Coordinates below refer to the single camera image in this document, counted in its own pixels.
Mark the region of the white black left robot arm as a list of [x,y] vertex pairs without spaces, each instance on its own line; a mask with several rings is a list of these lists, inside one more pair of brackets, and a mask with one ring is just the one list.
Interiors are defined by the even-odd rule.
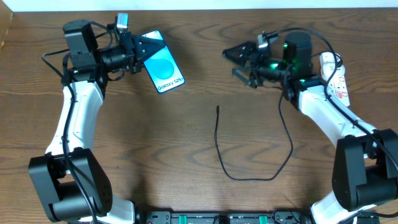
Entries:
[[104,27],[109,44],[99,48],[92,27],[89,20],[63,26],[62,112],[45,154],[30,160],[29,175],[51,222],[135,223],[135,205],[113,194],[93,154],[95,126],[110,74],[140,72],[165,42],[134,35],[115,21]]

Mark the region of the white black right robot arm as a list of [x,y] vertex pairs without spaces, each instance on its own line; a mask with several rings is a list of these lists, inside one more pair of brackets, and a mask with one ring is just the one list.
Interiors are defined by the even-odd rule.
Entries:
[[397,199],[397,134],[380,130],[348,106],[343,60],[333,48],[320,52],[320,73],[313,72],[314,30],[283,30],[283,57],[271,45],[279,31],[262,33],[223,51],[235,64],[232,74],[251,88],[279,89],[282,100],[308,116],[336,149],[332,190],[307,212],[286,208],[259,217],[260,223],[379,223],[375,208]]

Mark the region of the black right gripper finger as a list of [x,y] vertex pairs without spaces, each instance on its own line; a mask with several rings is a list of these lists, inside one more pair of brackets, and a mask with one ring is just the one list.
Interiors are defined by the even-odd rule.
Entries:
[[247,41],[230,49],[225,49],[222,56],[239,66],[245,66],[249,56],[256,51],[256,43]]
[[252,72],[249,72],[249,74],[247,75],[245,69],[233,68],[231,73],[234,77],[241,80],[246,86],[249,86],[251,88],[258,87],[258,81],[254,77]]

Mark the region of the blue Galaxy smartphone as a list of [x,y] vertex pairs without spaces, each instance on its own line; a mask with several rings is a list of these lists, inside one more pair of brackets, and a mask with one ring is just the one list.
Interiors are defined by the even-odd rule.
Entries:
[[158,94],[163,94],[184,85],[185,78],[160,31],[154,30],[142,36],[162,40],[165,44],[165,47],[144,62],[145,68]]

